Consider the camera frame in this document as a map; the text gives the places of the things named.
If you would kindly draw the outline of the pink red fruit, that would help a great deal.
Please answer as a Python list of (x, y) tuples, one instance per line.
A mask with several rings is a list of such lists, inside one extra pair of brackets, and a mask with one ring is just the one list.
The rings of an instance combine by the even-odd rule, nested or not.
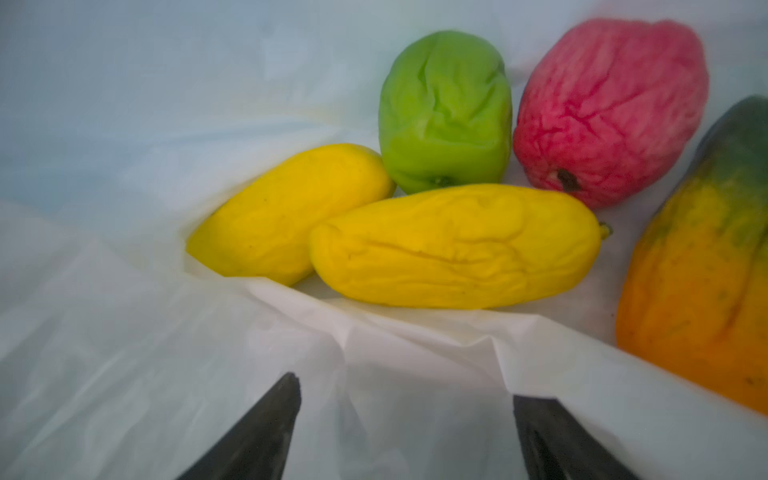
[(598, 18), (570, 29), (523, 91), (513, 150), (530, 184), (591, 208), (661, 179), (698, 130), (710, 76), (702, 41), (672, 20)]

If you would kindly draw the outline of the yellow mango fruit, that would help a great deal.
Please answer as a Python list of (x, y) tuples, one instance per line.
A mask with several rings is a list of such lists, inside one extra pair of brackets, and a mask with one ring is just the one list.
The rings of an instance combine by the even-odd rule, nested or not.
[(312, 264), (341, 295), (367, 303), (489, 309), (578, 285), (611, 227), (555, 191), (483, 184), (376, 202), (328, 220)]
[(351, 143), (317, 147), (228, 199), (189, 235), (186, 251), (225, 277), (292, 286), (313, 271), (308, 238), (315, 226), (394, 191), (377, 152)]

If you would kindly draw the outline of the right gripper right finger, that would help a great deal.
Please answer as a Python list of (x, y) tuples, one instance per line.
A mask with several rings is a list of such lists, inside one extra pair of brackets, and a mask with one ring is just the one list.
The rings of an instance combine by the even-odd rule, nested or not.
[(516, 395), (515, 423), (533, 480), (637, 480), (556, 399)]

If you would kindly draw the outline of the white plastic bag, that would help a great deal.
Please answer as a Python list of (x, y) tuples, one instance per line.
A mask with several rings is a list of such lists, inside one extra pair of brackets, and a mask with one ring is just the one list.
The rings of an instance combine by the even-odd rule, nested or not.
[(763, 479), (767, 420), (616, 349), (634, 242), (690, 162), (608, 209), (573, 290), (419, 311), (227, 279), (186, 235), (249, 179), (378, 144), (381, 84), (434, 31), (482, 36), (520, 94), (596, 17), (700, 35), (710, 125), (767, 90), (763, 1), (5, 1), (1, 475), (173, 479), (284, 374), (288, 479), (523, 479), (517, 394), (558, 399), (643, 479)]

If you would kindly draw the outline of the green orange papaya fruit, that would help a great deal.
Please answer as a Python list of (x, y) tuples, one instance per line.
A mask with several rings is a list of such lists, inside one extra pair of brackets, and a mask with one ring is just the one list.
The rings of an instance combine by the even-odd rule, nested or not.
[(620, 349), (757, 412), (767, 409), (767, 100), (703, 136), (637, 241)]

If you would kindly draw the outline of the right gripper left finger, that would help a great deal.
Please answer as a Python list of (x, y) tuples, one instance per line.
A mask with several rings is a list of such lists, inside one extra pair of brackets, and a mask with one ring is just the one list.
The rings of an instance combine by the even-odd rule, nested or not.
[(301, 403), (288, 372), (178, 480), (280, 480)]

